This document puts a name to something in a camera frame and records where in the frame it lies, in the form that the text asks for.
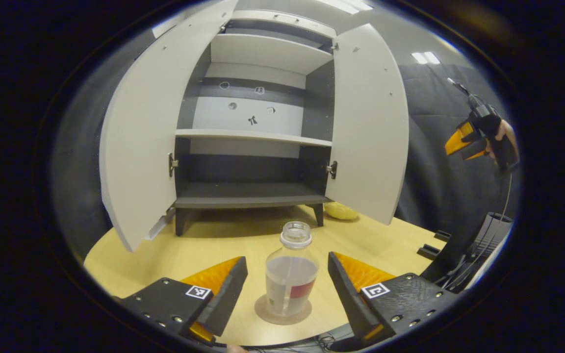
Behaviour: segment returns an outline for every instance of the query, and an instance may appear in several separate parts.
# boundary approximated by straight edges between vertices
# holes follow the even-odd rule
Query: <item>red label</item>
[[[309,293],[311,293],[311,288],[313,288],[314,283],[315,283],[315,279],[307,284],[302,284],[301,286],[292,286],[291,294],[289,295],[290,299],[302,298],[305,295],[309,295]]]

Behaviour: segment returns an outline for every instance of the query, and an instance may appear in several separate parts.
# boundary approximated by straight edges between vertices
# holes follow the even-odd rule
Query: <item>coaster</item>
[[[307,300],[305,307],[302,310],[294,315],[291,316],[281,316],[270,313],[267,311],[267,295],[262,295],[259,299],[256,300],[254,304],[254,311],[261,319],[275,324],[275,325],[293,325],[301,322],[302,320],[306,319],[311,315],[311,301]]]

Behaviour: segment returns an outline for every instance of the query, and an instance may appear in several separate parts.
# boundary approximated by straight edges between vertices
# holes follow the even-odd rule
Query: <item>yellow sponge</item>
[[[326,213],[334,218],[349,221],[359,216],[359,213],[352,208],[346,207],[338,202],[324,203]]]

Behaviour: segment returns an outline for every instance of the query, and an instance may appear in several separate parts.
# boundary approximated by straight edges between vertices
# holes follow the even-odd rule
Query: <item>table surface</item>
[[[320,270],[309,300],[312,312],[304,321],[277,326],[254,311],[265,293],[265,259],[281,247],[280,231],[288,221],[303,221],[312,230],[309,247],[320,261]],[[424,244],[442,249],[443,241],[433,232],[394,218],[389,226],[360,215],[356,221],[324,216],[317,227],[312,208],[287,206],[192,212],[184,235],[176,237],[168,224],[154,240],[144,240],[128,252],[114,229],[91,249],[84,266],[109,294],[124,298],[160,277],[183,279],[236,256],[245,256],[248,276],[226,330],[217,342],[243,346],[265,346],[305,339],[348,322],[328,274],[328,252],[359,259],[392,275],[421,274],[431,263],[417,255]]]

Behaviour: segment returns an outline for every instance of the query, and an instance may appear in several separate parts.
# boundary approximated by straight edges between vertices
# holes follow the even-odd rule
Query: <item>open cabinet door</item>
[[[398,65],[367,24],[334,40],[334,126],[326,196],[384,224],[400,197],[409,147],[407,98]]]
[[[110,100],[99,151],[102,200],[130,251],[176,199],[169,153],[182,97],[198,59],[236,4],[218,2],[164,33],[132,64]]]

